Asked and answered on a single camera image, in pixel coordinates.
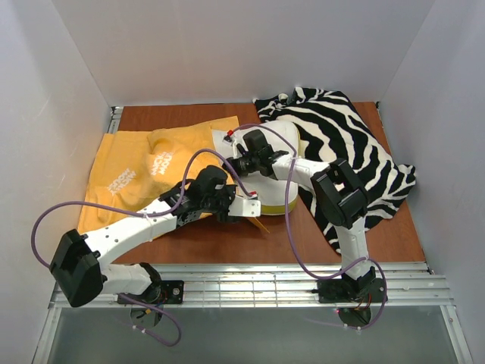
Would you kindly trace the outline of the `white pillow yellow edge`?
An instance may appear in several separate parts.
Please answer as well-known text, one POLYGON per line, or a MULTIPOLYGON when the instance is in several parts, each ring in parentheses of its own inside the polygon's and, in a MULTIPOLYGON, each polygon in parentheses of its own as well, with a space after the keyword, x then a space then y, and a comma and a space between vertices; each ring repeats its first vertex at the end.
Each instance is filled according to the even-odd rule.
MULTIPOLYGON (((282 137, 284 137, 296 150, 299 150, 299 132, 296 125, 290 121, 269 121, 264 123, 264 126, 275 130, 282 137)), ((252 130, 261 131, 269 144, 272 145, 274 151, 284 150, 293 153, 291 148, 282 141, 281 138, 274 133, 261 129, 259 127, 250 127, 245 130, 238 130, 234 133, 233 139, 236 144, 240 144, 245 150, 248 149, 243 136, 252 130)), ((235 146, 230 145, 224 141, 226 135, 225 130, 213 129, 211 131, 213 144, 215 150, 219 152, 225 159, 229 157, 241 157, 243 154, 236 149, 235 146)), ((269 177, 263 177, 258 171, 242 176, 238 174, 243 185, 248 191, 255 191, 258 194, 258 199, 261 201, 261 213, 263 215, 283 215, 284 214, 284 193, 286 189, 285 180, 274 180, 269 177)))

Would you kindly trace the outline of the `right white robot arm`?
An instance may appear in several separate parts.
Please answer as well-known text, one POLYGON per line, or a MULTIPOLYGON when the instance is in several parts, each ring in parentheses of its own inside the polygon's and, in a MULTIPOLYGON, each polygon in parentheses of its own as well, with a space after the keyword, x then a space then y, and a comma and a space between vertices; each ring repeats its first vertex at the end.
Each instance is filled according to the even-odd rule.
POLYGON ((235 151, 226 169, 238 177, 258 172, 286 181, 286 188, 296 183, 309 189, 321 213, 335 227, 342 259, 340 278, 319 278, 318 293, 327 293, 334 300, 367 297, 376 273, 365 237, 369 198, 364 184, 345 159, 315 162, 299 157, 295 150, 276 150, 261 130, 256 127, 246 133, 243 144, 235 141, 232 130, 227 133, 224 141, 235 151))

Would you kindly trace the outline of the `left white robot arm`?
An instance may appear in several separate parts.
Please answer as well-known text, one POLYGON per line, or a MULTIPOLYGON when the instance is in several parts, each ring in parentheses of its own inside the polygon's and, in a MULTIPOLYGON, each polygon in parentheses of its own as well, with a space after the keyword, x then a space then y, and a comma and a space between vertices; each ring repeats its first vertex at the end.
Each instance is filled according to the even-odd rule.
POLYGON ((233 222, 243 198, 226 173, 213 165, 202 169, 188 185, 176 184, 143 208, 98 230, 65 233, 50 264, 50 272, 69 304, 81 307, 101 293, 124 293, 144 303, 161 299, 160 274, 146 262, 117 265, 133 248, 212 214, 233 222))

